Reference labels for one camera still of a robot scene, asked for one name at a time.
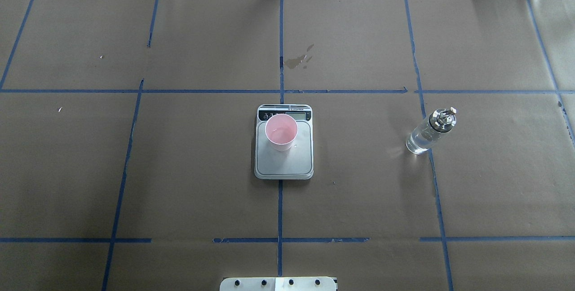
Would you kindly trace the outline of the pink plastic cup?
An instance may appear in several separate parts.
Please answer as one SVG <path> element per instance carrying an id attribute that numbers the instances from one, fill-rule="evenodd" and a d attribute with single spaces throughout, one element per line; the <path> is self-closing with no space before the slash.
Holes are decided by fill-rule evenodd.
<path id="1" fill-rule="evenodd" d="M 265 136 L 273 149 L 289 150 L 298 134 L 296 120 L 287 114 L 273 115 L 265 122 Z"/>

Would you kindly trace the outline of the silver digital kitchen scale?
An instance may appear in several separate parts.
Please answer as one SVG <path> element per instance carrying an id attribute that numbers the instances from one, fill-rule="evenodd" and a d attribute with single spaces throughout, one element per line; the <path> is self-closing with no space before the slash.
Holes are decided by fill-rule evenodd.
<path id="1" fill-rule="evenodd" d="M 253 160 L 257 178 L 312 178 L 313 115 L 312 107 L 304 104 L 268 104 L 257 108 Z"/>

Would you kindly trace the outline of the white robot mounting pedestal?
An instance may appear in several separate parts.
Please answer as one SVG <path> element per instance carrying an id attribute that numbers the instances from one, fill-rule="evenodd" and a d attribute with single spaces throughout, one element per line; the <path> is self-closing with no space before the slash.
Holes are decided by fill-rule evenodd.
<path id="1" fill-rule="evenodd" d="M 337 291 L 337 278 L 312 277 L 234 277 L 225 278 L 220 291 Z"/>

